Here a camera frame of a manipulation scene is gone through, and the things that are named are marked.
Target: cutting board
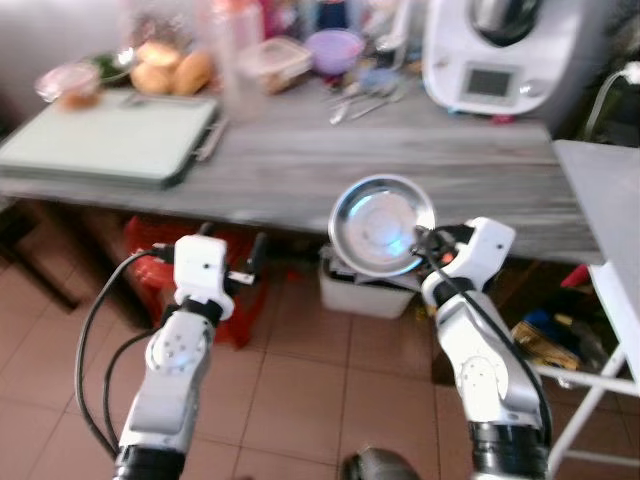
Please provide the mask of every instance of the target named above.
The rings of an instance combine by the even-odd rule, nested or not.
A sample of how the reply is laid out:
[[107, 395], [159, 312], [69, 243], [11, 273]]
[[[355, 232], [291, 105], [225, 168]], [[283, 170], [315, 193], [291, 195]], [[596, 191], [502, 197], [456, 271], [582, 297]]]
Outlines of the cutting board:
[[144, 97], [132, 103], [132, 95], [132, 90], [108, 90], [97, 106], [84, 110], [48, 106], [0, 147], [0, 169], [156, 186], [179, 182], [218, 102]]

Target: black cable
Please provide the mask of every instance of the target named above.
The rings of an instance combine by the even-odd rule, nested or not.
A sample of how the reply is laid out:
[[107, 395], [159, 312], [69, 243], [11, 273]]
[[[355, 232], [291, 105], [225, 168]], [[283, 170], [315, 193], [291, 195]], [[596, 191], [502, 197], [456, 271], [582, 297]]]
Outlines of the black cable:
[[91, 306], [91, 310], [89, 310], [89, 314], [87, 315], [87, 319], [84, 322], [84, 326], [82, 327], [82, 333], [80, 334], [80, 340], [78, 341], [78, 349], [76, 351], [76, 367], [75, 367], [75, 390], [76, 390], [76, 400], [78, 402], [78, 406], [80, 407], [80, 413], [84, 418], [85, 422], [89, 426], [89, 430], [96, 437], [100, 445], [109, 453], [113, 460], [116, 459], [118, 452], [117, 449], [113, 448], [109, 440], [104, 436], [104, 434], [100, 431], [100, 428], [96, 424], [95, 420], [91, 416], [91, 412], [87, 408], [87, 404], [84, 398], [84, 356], [85, 351], [87, 349], [87, 340], [89, 338], [89, 332], [91, 331], [91, 326], [93, 325], [96, 313], [98, 309], [102, 306], [104, 299], [106, 298], [109, 290], [115, 283], [115, 281], [120, 277], [122, 272], [137, 259], [152, 255], [150, 250], [145, 250], [134, 255], [131, 255], [125, 261], [123, 261], [118, 268], [111, 274], [107, 283], [105, 283], [102, 290], [96, 297], [96, 300], [93, 302]]
[[111, 357], [111, 361], [109, 362], [109, 365], [107, 366], [107, 370], [106, 370], [106, 372], [104, 374], [104, 381], [102, 383], [102, 411], [103, 411], [103, 415], [104, 415], [104, 423], [105, 423], [106, 428], [107, 428], [107, 435], [109, 436], [109, 440], [111, 441], [111, 446], [113, 447], [113, 449], [116, 452], [119, 449], [119, 446], [118, 446], [119, 445], [119, 440], [118, 440], [118, 436], [116, 435], [116, 432], [115, 432], [115, 430], [113, 428], [113, 422], [111, 421], [111, 410], [109, 408], [109, 396], [110, 396], [110, 390], [111, 390], [111, 376], [113, 375], [113, 370], [115, 369], [115, 366], [116, 366], [116, 363], [118, 362], [118, 359], [127, 350], [127, 348], [129, 348], [133, 344], [139, 342], [140, 340], [144, 340], [145, 338], [150, 337], [151, 335], [156, 333], [158, 330], [159, 330], [159, 328], [154, 328], [154, 329], [151, 329], [151, 330], [144, 331], [142, 333], [139, 333], [135, 337], [130, 338], [129, 340], [124, 342], [122, 345], [120, 345], [120, 347], [113, 354], [113, 357]]
[[478, 302], [476, 302], [473, 298], [471, 298], [471, 296], [467, 292], [460, 289], [460, 287], [456, 285], [456, 283], [451, 279], [451, 277], [447, 275], [442, 270], [442, 268], [440, 268], [440, 265], [438, 265], [438, 261], [433, 256], [433, 253], [430, 247], [431, 240], [433, 239], [433, 236], [438, 231], [446, 230], [446, 228], [447, 227], [438, 227], [433, 230], [429, 230], [425, 238], [424, 256], [426, 257], [431, 267], [436, 272], [438, 272], [440, 277], [442, 277], [442, 279], [451, 288], [453, 288], [455, 292], [459, 293], [462, 296], [462, 298], [464, 298], [469, 303], [469, 305], [471, 305], [474, 308], [474, 310], [478, 312], [478, 315], [480, 315], [484, 319], [484, 321], [487, 322], [487, 325], [489, 325], [493, 333], [495, 333], [498, 336], [498, 338], [502, 341], [502, 343], [504, 343], [505, 347], [507, 347], [509, 352], [516, 358], [516, 360], [524, 370], [524, 373], [527, 375], [527, 378], [529, 379], [533, 388], [538, 394], [538, 400], [540, 402], [540, 416], [542, 418], [542, 434], [544, 439], [543, 441], [547, 448], [551, 448], [551, 436], [552, 436], [552, 428], [553, 428], [551, 423], [551, 409], [549, 408], [547, 397], [545, 396], [544, 391], [542, 390], [542, 387], [538, 382], [538, 379], [536, 378], [533, 371], [531, 370], [531, 367], [526, 362], [526, 360], [522, 357], [522, 354], [518, 351], [518, 349], [513, 344], [513, 342], [511, 342], [509, 337], [507, 337], [504, 334], [502, 329], [495, 323], [495, 321], [491, 318], [491, 316], [478, 304]]

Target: green vegetable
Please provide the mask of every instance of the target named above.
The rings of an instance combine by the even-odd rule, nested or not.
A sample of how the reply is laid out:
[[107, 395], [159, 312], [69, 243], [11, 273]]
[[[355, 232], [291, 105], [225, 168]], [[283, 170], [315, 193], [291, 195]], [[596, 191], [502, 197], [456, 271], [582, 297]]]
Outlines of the green vegetable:
[[91, 59], [91, 62], [100, 69], [100, 78], [102, 80], [108, 80], [124, 73], [124, 70], [113, 64], [114, 60], [115, 57], [111, 53], [103, 53]]

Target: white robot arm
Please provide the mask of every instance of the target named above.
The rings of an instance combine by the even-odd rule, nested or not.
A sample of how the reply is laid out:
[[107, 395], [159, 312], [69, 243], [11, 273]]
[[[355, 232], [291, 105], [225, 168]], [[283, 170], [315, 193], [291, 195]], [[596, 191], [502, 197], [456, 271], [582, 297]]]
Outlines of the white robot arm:
[[[259, 237], [254, 262], [263, 243]], [[146, 372], [120, 438], [114, 479], [175, 480], [182, 474], [216, 327], [234, 309], [225, 288], [254, 279], [227, 272], [226, 251], [226, 242], [204, 235], [185, 236], [175, 244], [179, 308], [147, 345]]]
[[[435, 268], [422, 284], [453, 366], [473, 442], [476, 478], [546, 475], [550, 414], [539, 380], [513, 346], [493, 302], [482, 293], [504, 263], [515, 232], [488, 218], [422, 232], [416, 253]], [[444, 250], [443, 256], [435, 252]], [[446, 258], [445, 265], [438, 262]]]

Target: plastic bottle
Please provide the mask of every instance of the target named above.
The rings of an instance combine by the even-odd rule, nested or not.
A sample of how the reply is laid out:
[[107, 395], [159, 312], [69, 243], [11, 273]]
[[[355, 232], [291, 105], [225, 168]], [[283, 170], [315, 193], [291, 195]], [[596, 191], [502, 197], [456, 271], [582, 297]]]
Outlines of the plastic bottle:
[[255, 118], [264, 106], [264, 95], [257, 80], [239, 68], [238, 58], [264, 40], [262, 7], [257, 0], [212, 0], [209, 17], [225, 111], [236, 121]]

